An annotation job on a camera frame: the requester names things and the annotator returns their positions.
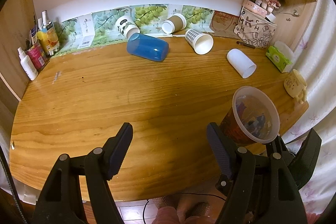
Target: blue cup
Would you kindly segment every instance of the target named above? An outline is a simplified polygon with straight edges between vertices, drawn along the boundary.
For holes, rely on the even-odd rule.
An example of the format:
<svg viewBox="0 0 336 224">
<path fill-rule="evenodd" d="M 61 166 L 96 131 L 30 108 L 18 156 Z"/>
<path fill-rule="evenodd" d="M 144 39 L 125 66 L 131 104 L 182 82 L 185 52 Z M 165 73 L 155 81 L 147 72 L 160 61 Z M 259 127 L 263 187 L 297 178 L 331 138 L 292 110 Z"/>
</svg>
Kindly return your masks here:
<svg viewBox="0 0 336 224">
<path fill-rule="evenodd" d="M 169 45 L 162 39 L 142 33 L 134 33 L 127 42 L 127 52 L 152 61 L 163 61 L 168 54 Z"/>
</svg>

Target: wooden desk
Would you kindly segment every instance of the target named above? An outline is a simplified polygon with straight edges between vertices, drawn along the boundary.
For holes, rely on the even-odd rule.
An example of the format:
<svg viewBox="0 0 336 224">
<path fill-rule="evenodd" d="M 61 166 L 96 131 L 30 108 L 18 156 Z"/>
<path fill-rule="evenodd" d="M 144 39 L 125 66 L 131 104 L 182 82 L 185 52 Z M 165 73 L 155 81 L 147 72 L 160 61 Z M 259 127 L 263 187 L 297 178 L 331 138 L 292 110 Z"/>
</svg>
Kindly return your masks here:
<svg viewBox="0 0 336 224">
<path fill-rule="evenodd" d="M 11 137 L 15 149 L 10 151 L 13 176 L 42 189 L 59 155 L 86 155 L 114 136 L 123 122 L 130 122 L 134 137 L 119 174 L 109 182 L 113 197 L 163 196 L 219 174 L 206 126 L 221 122 L 237 88 L 252 85 L 273 100 L 281 134 L 308 108 L 308 103 L 295 103 L 286 93 L 286 74 L 263 49 L 215 37 L 211 52 L 197 55 L 184 38 L 166 41 L 170 52 L 162 63 L 129 55 L 125 43 L 51 59 L 28 85 L 16 111 Z M 227 61 L 232 48 L 257 64 L 249 78 L 241 78 Z M 260 153 L 264 146 L 249 149 Z M 81 188 L 88 200 L 84 177 Z"/>
</svg>

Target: metal bolt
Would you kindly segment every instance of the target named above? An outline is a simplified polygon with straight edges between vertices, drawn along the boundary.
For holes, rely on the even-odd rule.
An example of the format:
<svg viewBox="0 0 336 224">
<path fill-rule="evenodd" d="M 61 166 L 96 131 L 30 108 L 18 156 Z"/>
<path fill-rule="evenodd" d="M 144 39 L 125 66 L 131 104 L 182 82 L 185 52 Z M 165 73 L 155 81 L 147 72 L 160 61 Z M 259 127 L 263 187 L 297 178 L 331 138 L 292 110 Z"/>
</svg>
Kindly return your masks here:
<svg viewBox="0 0 336 224">
<path fill-rule="evenodd" d="M 281 155 L 279 153 L 273 153 L 273 158 L 275 158 L 276 160 L 280 160 Z"/>
<path fill-rule="evenodd" d="M 60 157 L 59 157 L 59 160 L 66 160 L 68 158 L 68 155 L 67 154 L 62 154 Z"/>
<path fill-rule="evenodd" d="M 93 153 L 96 154 L 96 155 L 99 155 L 102 152 L 103 152 L 103 149 L 101 149 L 100 147 L 97 147 L 93 150 Z"/>
<path fill-rule="evenodd" d="M 247 152 L 247 149 L 245 147 L 238 147 L 238 152 L 241 153 L 241 154 L 245 154 Z"/>
</svg>

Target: pen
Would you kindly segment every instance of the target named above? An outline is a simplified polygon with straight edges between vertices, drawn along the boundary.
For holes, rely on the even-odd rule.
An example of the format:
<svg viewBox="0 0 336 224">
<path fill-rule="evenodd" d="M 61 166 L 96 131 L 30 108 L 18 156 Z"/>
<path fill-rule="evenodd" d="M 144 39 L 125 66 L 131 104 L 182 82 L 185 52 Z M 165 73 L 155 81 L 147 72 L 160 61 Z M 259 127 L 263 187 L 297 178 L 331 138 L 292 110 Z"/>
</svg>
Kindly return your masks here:
<svg viewBox="0 0 336 224">
<path fill-rule="evenodd" d="M 247 43 L 244 43 L 244 42 L 241 42 L 241 41 L 237 41 L 237 44 L 245 46 L 245 47 L 249 47 L 249 48 L 255 48 L 255 46 L 247 44 Z"/>
</svg>

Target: canvas bag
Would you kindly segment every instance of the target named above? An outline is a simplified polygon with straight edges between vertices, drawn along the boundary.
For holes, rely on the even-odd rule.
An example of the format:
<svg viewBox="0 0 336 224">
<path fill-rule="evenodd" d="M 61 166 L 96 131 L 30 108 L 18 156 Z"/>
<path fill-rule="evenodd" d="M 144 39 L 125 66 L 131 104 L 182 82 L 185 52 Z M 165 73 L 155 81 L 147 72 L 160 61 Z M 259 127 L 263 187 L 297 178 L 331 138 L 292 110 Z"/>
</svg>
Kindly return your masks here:
<svg viewBox="0 0 336 224">
<path fill-rule="evenodd" d="M 270 43 L 277 25 L 242 8 L 234 33 L 249 45 L 266 48 Z"/>
</svg>

